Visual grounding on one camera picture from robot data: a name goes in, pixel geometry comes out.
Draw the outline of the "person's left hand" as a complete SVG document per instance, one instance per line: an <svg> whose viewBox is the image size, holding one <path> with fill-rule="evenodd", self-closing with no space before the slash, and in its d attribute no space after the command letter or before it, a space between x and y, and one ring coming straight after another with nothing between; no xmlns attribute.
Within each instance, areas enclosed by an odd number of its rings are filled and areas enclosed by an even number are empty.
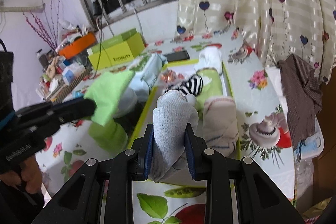
<svg viewBox="0 0 336 224"><path fill-rule="evenodd" d="M16 188L17 185L21 185L23 182L25 182L26 192L30 194L40 192L42 186L42 173L36 161L35 155L22 162L20 167L20 174L10 170L7 173L1 174L1 181L3 181L6 185L12 186L14 188Z"/></svg>

